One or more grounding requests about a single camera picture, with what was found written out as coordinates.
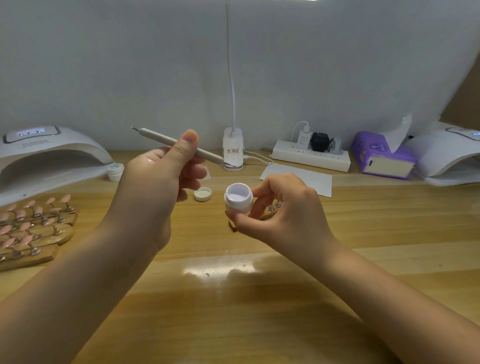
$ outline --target fingernail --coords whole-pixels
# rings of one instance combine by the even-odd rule
[[[195,144],[198,140],[198,135],[194,130],[189,129],[181,136],[181,139],[189,144]]]

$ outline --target hand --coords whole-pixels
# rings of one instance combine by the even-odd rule
[[[322,263],[341,246],[330,231],[317,192],[294,174],[270,174],[252,193],[257,199],[250,216],[226,211],[242,234],[266,243],[307,270],[306,265]],[[257,220],[275,199],[282,203],[275,216]]]
[[[132,159],[101,226],[162,249],[170,239],[170,214],[185,201],[185,188],[198,190],[206,176],[204,160],[195,156],[198,135],[186,131],[172,148],[154,149]]]

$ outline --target power socket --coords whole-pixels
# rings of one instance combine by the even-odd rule
[[[275,148],[273,148],[272,158],[328,170],[339,170],[340,172],[348,172],[350,168],[350,156],[346,150],[343,151],[342,155],[335,156],[327,152],[298,149],[296,143],[283,140],[277,140]]]

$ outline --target person's left hand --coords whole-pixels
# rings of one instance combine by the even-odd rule
[[[132,159],[101,226],[162,249],[170,239],[175,203],[187,199],[184,189],[198,190],[198,180],[207,174],[199,165],[204,160],[195,156],[197,146],[197,133],[187,130],[172,148],[154,149]]]

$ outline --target gray plug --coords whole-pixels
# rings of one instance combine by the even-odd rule
[[[343,154],[342,139],[332,138],[332,140],[330,140],[330,145],[328,146],[328,152],[336,156],[341,156]]]

